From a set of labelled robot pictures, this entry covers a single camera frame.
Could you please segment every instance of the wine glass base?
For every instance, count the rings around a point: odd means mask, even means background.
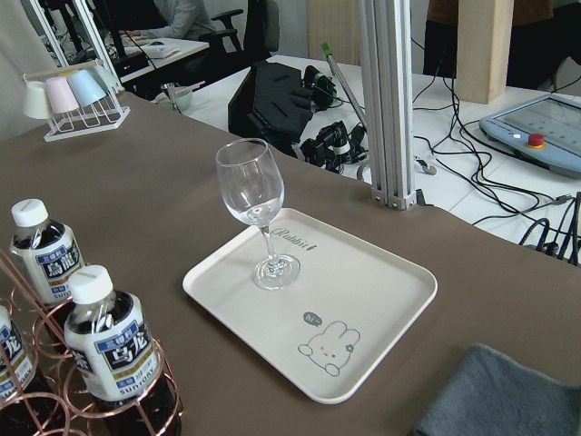
[[[272,268],[268,259],[254,268],[252,278],[257,286],[268,291],[282,289],[294,282],[299,276],[300,262],[289,254],[279,254],[279,265]]]

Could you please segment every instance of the wine glass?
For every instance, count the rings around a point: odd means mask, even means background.
[[[226,144],[216,154],[216,166],[224,204],[236,219],[258,226],[268,248],[268,259],[254,268],[254,282],[266,290],[288,286],[299,275],[300,262],[277,254],[272,245],[269,223],[282,207],[284,184],[268,144],[259,138]]]

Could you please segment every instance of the person's hand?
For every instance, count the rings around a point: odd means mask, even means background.
[[[121,35],[128,35],[128,36],[141,36],[142,33],[139,30],[120,30],[119,33]]]

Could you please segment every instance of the red emergency stop button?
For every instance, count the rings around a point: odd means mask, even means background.
[[[545,145],[545,136],[543,134],[530,134],[528,136],[528,148],[543,148]]]

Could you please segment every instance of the wine glass stem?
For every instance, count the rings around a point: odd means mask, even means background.
[[[277,256],[276,252],[274,252],[274,246],[272,245],[272,238],[271,238],[271,231],[269,230],[268,225],[264,225],[261,228],[262,236],[264,236],[264,242],[266,242],[266,248],[269,251],[269,270],[273,275],[276,274],[277,270],[281,267],[281,260],[279,256]]]

